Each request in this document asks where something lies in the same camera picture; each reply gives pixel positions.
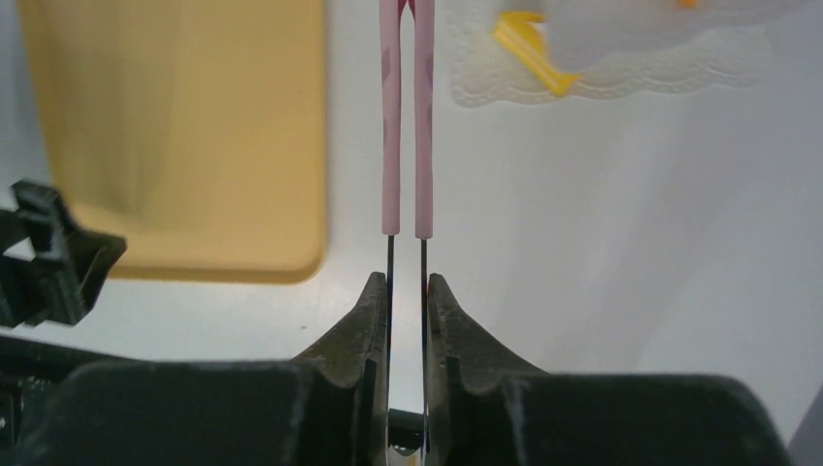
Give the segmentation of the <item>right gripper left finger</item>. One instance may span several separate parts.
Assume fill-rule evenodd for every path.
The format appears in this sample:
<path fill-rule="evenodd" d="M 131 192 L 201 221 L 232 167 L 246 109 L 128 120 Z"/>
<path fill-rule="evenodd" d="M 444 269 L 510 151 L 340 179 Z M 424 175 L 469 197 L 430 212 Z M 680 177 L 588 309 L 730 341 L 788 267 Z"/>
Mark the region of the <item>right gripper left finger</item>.
<path fill-rule="evenodd" d="M 387 283 L 287 360 L 94 362 L 13 379 L 16 465 L 382 465 Z"/>

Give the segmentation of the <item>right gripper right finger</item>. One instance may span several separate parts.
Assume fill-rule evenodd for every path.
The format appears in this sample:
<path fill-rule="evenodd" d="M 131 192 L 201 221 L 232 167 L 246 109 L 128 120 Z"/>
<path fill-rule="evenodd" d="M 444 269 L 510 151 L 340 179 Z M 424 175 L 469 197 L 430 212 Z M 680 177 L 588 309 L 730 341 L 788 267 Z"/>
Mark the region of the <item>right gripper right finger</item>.
<path fill-rule="evenodd" d="M 723 376 L 548 373 L 428 284 L 430 465 L 787 465 L 765 408 Z"/>

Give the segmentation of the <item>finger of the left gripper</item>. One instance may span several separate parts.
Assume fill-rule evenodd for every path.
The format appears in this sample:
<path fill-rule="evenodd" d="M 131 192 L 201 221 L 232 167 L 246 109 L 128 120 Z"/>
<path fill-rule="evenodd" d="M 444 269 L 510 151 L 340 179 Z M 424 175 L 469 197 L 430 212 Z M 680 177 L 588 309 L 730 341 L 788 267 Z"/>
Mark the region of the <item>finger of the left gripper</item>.
<path fill-rule="evenodd" d="M 126 239 L 83 228 L 50 185 L 20 180 L 11 192 L 17 208 L 1 211 L 1 325 L 74 326 L 95 307 Z"/>

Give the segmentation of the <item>yellow serving tray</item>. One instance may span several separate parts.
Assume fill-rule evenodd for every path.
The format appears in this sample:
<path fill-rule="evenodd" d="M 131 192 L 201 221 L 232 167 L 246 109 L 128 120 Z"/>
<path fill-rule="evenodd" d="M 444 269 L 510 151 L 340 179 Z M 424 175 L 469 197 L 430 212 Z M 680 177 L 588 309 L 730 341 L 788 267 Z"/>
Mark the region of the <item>yellow serving tray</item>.
<path fill-rule="evenodd" d="M 299 283 L 323 263 L 322 1 L 20 1 L 49 168 L 117 278 Z"/>

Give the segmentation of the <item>yellow cream cake slice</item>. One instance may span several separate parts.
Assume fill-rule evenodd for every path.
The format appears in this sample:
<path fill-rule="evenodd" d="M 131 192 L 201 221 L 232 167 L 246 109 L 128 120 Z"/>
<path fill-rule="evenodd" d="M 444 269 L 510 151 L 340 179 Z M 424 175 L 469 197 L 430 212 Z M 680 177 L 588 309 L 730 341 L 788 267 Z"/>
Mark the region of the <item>yellow cream cake slice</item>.
<path fill-rule="evenodd" d="M 559 71 L 551 63 L 544 14 L 502 12 L 497 16 L 492 36 L 556 97 L 567 95 L 580 78 Z"/>

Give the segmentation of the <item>white three tier stand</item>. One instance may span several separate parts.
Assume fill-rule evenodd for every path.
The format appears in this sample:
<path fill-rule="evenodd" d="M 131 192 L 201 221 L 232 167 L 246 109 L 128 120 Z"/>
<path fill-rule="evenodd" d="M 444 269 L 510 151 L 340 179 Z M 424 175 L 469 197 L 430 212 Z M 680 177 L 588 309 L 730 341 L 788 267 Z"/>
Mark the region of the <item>white three tier stand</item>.
<path fill-rule="evenodd" d="M 463 107 L 614 100 L 749 87 L 774 63 L 774 24 L 807 1 L 449 1 L 451 95 Z M 554 96 L 492 36 L 498 14 L 544 14 L 551 63 L 580 75 Z"/>

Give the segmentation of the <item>pink handled metal tongs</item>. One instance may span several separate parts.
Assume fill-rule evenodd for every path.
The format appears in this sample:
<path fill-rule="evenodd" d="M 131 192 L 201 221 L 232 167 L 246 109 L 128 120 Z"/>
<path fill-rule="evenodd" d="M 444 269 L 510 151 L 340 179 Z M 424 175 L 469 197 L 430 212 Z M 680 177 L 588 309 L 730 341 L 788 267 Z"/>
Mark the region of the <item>pink handled metal tongs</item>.
<path fill-rule="evenodd" d="M 420 325 L 423 384 L 423 430 L 420 463 L 432 465 L 428 392 L 428 241 L 433 236 L 433 81 L 435 14 L 433 1 L 379 1 L 382 103 L 381 231 L 387 237 L 386 279 L 393 297 L 394 241 L 401 227 L 401 20 L 405 10 L 414 23 L 414 234 L 420 241 Z"/>

